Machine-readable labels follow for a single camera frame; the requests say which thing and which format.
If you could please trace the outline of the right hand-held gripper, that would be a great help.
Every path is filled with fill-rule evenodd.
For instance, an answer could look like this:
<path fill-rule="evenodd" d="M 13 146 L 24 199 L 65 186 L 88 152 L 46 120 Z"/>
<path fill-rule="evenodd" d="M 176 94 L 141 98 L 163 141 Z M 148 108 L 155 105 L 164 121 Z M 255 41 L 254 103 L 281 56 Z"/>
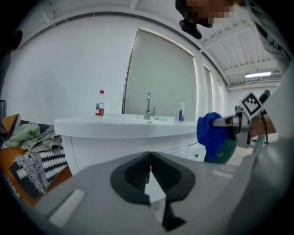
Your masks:
<path fill-rule="evenodd" d="M 236 115 L 217 118 L 211 124 L 214 127 L 227 127 L 227 139 L 237 140 L 240 147 L 261 148 L 268 141 L 264 103 L 270 96 L 268 90 L 259 97 L 250 92 L 235 107 Z"/>

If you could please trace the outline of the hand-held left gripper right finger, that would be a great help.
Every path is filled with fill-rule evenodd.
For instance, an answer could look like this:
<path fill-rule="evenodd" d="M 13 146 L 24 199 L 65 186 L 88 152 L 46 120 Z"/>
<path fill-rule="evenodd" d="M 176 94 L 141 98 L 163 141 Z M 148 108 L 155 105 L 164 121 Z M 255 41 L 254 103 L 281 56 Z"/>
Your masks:
<path fill-rule="evenodd" d="M 198 162 L 163 152 L 150 153 L 150 166 L 164 191 L 165 209 L 161 225 L 150 224 L 152 235 L 177 232 L 203 219 L 204 212 L 220 199 L 236 176 L 235 165 Z"/>

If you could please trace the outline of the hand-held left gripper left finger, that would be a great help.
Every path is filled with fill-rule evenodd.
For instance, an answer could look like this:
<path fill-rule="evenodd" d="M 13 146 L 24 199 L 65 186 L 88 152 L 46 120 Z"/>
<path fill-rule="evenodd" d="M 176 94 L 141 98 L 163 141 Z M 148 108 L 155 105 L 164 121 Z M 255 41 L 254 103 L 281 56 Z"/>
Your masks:
<path fill-rule="evenodd" d="M 135 192 L 124 174 L 112 173 L 125 163 L 132 164 L 148 152 L 120 157 L 92 165 L 75 174 L 37 204 L 36 211 L 53 226 L 53 234 L 62 235 L 160 235 L 162 226 L 149 207 L 126 201 L 113 189 L 111 181 L 124 193 Z"/>

